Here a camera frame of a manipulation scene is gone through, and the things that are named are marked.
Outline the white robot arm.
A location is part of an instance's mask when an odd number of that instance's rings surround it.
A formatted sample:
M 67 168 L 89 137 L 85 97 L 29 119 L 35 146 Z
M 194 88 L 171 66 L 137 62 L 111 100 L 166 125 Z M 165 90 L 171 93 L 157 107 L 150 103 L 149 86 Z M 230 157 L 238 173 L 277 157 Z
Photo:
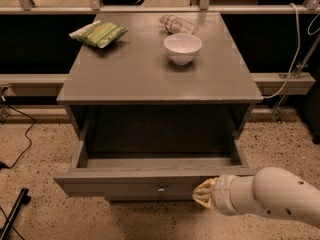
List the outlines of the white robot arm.
M 194 189 L 192 197 L 227 216 L 253 214 L 320 228 L 320 190 L 277 167 L 262 168 L 254 176 L 207 179 Z

